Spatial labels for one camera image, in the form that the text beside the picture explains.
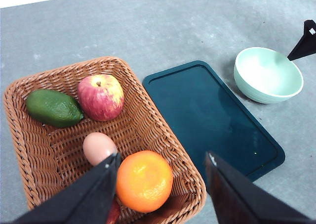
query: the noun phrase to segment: mint green bowl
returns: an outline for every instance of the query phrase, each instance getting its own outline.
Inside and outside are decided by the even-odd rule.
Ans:
[[[263,104],[290,99],[304,84],[302,73],[293,62],[264,47],[246,48],[237,55],[234,79],[243,94]]]

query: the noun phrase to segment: apple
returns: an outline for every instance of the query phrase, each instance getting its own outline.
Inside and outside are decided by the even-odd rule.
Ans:
[[[78,99],[88,117],[96,121],[108,121],[122,111],[124,94],[114,76],[98,74],[88,76],[79,83]]]
[[[106,224],[115,224],[119,218],[120,207],[116,199],[113,199],[112,206]]]

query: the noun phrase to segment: green avocado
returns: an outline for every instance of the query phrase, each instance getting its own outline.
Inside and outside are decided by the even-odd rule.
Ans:
[[[57,128],[65,128],[83,119],[78,102],[55,90],[39,89],[29,94],[26,108],[32,118]]]

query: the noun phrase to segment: mandarin orange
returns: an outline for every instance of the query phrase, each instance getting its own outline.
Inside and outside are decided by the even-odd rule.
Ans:
[[[135,211],[152,212],[168,199],[172,182],[172,169],[161,155],[136,152],[126,157],[118,169],[117,196]]]

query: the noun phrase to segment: woven basket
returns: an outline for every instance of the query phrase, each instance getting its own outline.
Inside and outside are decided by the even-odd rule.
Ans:
[[[57,129],[27,113],[25,100],[30,92],[51,89],[77,99],[78,83],[95,74],[112,74],[120,82],[124,107],[117,118],[97,122],[85,117],[75,126]],[[30,209],[91,168],[82,150],[83,140],[91,132],[110,136],[122,159],[137,151],[152,150],[161,154],[173,170],[171,196],[160,209],[143,214],[121,207],[118,223],[182,223],[204,206],[206,191],[200,174],[123,60],[100,57],[24,77],[6,89],[3,99]]]

